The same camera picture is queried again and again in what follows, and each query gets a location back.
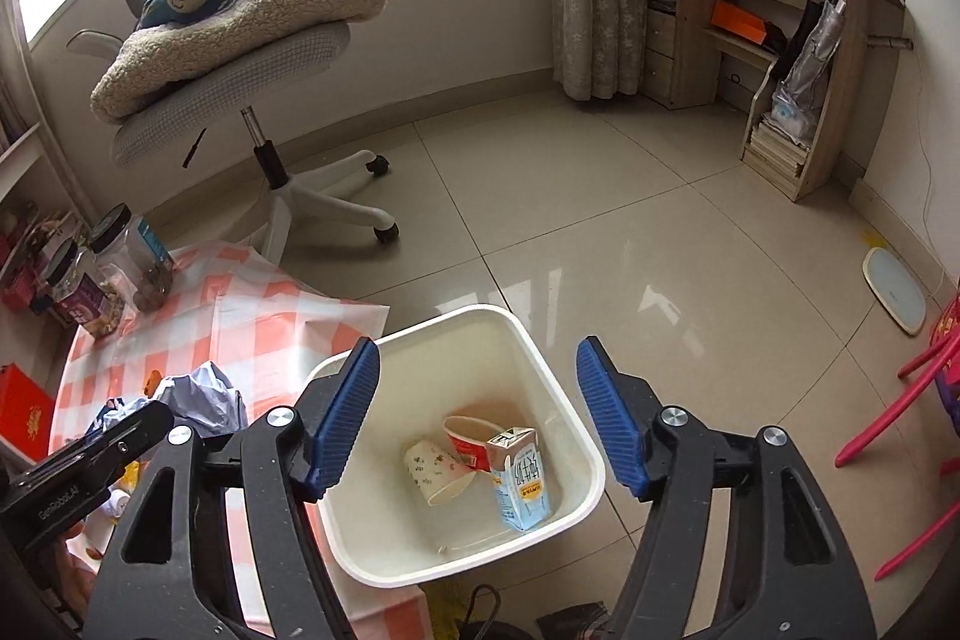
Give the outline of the white bookshelf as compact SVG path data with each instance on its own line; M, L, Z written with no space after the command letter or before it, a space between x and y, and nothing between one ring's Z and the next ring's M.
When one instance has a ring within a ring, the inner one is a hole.
M32 125L2 149L2 304L64 328L41 271L64 239L86 239L91 224L57 161L43 125Z

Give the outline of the orange box on desk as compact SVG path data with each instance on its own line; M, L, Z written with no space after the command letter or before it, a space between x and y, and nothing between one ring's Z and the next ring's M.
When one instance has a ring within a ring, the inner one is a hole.
M726 0L716 0L709 24L755 46L761 46L766 39L765 19Z

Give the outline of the red gift box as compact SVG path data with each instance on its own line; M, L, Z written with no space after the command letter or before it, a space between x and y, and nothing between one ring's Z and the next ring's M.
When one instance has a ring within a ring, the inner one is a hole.
M0 437L13 455L37 463L49 454L53 399L16 364L0 372Z

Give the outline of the white plastic trash bin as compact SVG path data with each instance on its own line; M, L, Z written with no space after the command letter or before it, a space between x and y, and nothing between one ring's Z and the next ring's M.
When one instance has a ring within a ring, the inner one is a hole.
M601 454L514 315L467 305L377 347L373 403L320 502L348 575L384 590L446 578L596 509Z

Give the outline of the clear jar purple label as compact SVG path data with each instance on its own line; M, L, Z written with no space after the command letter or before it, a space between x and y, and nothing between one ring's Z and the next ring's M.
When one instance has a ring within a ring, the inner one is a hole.
M101 273L91 248L65 239L41 273L41 280L50 289L53 305L94 339L117 330L124 301Z

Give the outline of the white patterned paper cup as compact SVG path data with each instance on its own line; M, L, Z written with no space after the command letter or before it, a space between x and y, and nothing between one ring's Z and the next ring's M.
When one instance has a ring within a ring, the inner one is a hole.
M432 440L418 440L404 453L407 474L430 507L459 497L472 484L475 473L457 456Z

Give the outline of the light blue milk carton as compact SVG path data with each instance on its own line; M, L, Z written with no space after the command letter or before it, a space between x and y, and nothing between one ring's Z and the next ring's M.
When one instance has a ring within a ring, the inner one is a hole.
M494 495L503 521L525 533L551 515L539 437L530 427L511 427L487 442Z

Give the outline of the pink white checkered tablecloth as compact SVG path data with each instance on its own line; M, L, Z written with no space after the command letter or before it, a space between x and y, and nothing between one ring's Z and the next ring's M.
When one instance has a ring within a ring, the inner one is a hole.
M151 372L187 374L211 360L238 388L249 422L293 403L314 367L384 333L389 305L332 299L311 291L256 250L203 242L172 253L174 286L153 314L127 310L121 325L94 341L76 331L53 408L50 450L84 434L110 398L130 401ZM228 534L244 617L272 633L263 604L239 491L226 494ZM433 638L427 597L417 587L376 590L335 562L308 507L309 525L358 638Z

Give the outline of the clear plastic bottle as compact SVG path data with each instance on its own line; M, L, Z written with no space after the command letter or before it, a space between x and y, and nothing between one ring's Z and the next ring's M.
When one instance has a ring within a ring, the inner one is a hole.
M101 434L150 401L166 404L174 424L192 425L203 438L236 434L249 425L241 392L215 362L207 360L189 374L161 378L155 392L108 399L89 424L86 435Z

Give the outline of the grey mesh office chair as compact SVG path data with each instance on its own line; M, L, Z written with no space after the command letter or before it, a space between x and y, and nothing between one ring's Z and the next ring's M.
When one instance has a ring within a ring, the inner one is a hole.
M145 0L125 0L139 30ZM359 172L382 177L391 164L381 154L361 149L304 174L291 174L281 162L254 112L257 97L292 85L306 74L327 70L350 44L350 28L363 21L338 21L315 25L259 47L195 80L172 83L161 89L158 101L133 113L119 125L112 140L112 159L127 167L182 135L202 135L217 120L239 115L251 136L257 164L267 190L226 229L230 241L252 234L263 237L262 255L272 263L283 257L291 227L304 218L368 227L376 241L390 244L398 236L391 214L374 206L359 205L335 195L334 188ZM107 32L82 29L68 41L70 52L106 60L116 58L122 42Z

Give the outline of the red white paper cup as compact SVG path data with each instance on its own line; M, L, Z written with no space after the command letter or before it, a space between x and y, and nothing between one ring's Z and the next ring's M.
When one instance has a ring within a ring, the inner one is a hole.
M488 442L505 427L481 417L451 414L443 420L443 431L451 442L457 458L473 471L491 470Z

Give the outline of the white bathroom scale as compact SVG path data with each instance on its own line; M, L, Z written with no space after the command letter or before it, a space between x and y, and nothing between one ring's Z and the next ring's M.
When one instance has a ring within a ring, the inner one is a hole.
M890 319L908 336L918 335L926 321L923 289L888 248L872 247L862 260L862 276Z

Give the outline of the beige fleece blanket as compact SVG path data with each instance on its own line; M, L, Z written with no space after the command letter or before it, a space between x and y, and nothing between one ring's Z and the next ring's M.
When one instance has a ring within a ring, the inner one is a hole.
M91 112L119 125L158 101L161 89L195 80L259 47L315 25L368 21L389 0L229 0L190 25L132 32L89 96Z

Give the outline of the pink child chair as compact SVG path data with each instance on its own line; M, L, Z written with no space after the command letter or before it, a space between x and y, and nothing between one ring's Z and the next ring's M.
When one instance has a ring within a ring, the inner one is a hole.
M848 442L892 408L908 383L896 370L928 346L928 335L910 336L875 304L846 346L861 388L844 404L853 419L841 425ZM926 580L958 528L958 476L940 473L958 455L937 388L928 386L850 463L830 466L836 511L857 563L873 588Z

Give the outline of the clear jar with brown nuts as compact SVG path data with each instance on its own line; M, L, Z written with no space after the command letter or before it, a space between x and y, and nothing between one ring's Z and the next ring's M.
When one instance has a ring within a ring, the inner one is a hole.
M166 304L176 265L143 216L119 203L94 226L89 247L130 307L149 314Z

